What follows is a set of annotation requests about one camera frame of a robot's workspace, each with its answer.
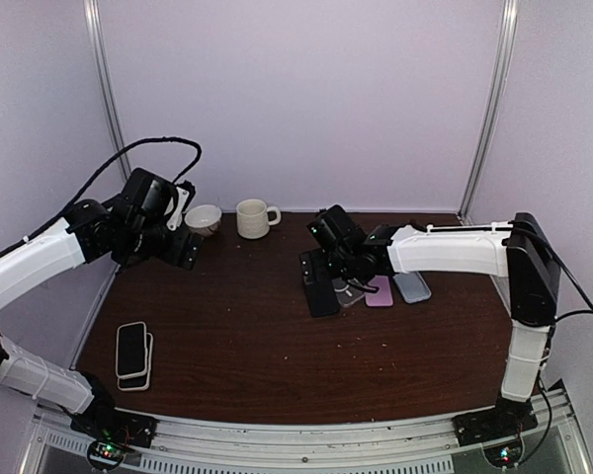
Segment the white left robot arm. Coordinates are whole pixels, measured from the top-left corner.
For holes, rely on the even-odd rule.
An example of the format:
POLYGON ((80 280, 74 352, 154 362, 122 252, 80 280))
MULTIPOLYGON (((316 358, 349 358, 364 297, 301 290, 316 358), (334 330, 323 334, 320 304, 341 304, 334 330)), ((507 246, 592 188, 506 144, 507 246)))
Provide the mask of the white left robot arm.
MULTIPOLYGON (((123 270, 152 258, 191 269, 203 238, 183 215, 195 193, 188 181, 173 184, 137 168, 118 195, 69 205, 43 231, 0 257, 0 311, 48 280, 105 256, 123 270)), ((1 332, 0 385, 83 414, 101 438, 122 430, 121 414, 94 377, 34 355, 1 332)))

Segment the light blue phone case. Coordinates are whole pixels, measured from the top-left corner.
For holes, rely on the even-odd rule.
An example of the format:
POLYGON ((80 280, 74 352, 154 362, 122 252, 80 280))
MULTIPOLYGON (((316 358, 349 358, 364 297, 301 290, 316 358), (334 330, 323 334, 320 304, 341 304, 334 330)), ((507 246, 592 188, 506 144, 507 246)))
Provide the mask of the light blue phone case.
POLYGON ((426 301, 432 295, 429 286, 420 273, 399 273, 392 280, 407 304, 426 301))

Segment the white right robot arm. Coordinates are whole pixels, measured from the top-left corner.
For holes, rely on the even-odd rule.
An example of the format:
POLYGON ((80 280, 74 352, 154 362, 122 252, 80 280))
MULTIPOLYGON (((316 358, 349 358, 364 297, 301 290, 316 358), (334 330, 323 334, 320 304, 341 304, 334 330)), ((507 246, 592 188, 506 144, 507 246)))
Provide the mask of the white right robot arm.
POLYGON ((556 323, 559 263, 536 218, 528 212, 511 221, 480 226, 434 226, 409 222, 365 232, 335 204, 308 224, 315 249, 299 255, 309 311, 334 314, 321 302, 334 297, 333 280, 376 293, 374 277, 412 273, 462 273, 505 277, 509 282, 512 335, 499 405, 487 414, 494 435, 510 434, 525 419, 551 329, 556 323))

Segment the clear magsafe phone case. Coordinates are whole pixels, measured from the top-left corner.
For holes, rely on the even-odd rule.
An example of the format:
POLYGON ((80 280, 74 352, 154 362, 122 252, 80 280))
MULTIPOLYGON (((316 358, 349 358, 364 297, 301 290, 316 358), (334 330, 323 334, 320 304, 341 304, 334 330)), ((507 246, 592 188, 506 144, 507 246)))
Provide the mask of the clear magsafe phone case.
POLYGON ((332 280, 333 289, 339 305, 342 308, 348 308, 365 298, 365 294, 348 284, 342 278, 332 280))

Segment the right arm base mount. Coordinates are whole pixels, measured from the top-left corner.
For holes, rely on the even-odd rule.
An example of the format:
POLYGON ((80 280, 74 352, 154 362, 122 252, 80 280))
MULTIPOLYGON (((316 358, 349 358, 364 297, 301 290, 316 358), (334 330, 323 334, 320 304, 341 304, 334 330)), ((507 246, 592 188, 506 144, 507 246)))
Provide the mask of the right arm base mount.
POLYGON ((505 470, 517 467, 525 460, 523 433, 539 425, 531 398, 514 401, 499 394, 490 408, 454 416, 459 447, 480 444, 491 466, 505 470))

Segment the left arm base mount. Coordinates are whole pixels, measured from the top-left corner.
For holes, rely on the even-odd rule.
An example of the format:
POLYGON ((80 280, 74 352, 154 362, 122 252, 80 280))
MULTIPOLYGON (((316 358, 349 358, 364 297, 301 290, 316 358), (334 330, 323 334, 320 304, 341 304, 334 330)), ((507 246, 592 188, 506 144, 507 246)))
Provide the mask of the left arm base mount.
POLYGON ((117 469, 135 449, 149 448, 155 435, 154 417, 125 412, 116 407, 113 396, 94 375, 84 373, 94 396, 83 413, 71 413, 70 427, 92 438, 86 450, 90 465, 101 472, 117 469))

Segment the black phone with dark case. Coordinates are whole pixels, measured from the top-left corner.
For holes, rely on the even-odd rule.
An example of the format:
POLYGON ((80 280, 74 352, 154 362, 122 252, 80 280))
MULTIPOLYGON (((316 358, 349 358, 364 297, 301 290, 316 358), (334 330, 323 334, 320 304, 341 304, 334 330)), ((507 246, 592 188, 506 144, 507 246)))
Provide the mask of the black phone with dark case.
POLYGON ((311 317, 332 316, 340 311, 340 304, 331 281, 307 284, 304 292, 311 317))

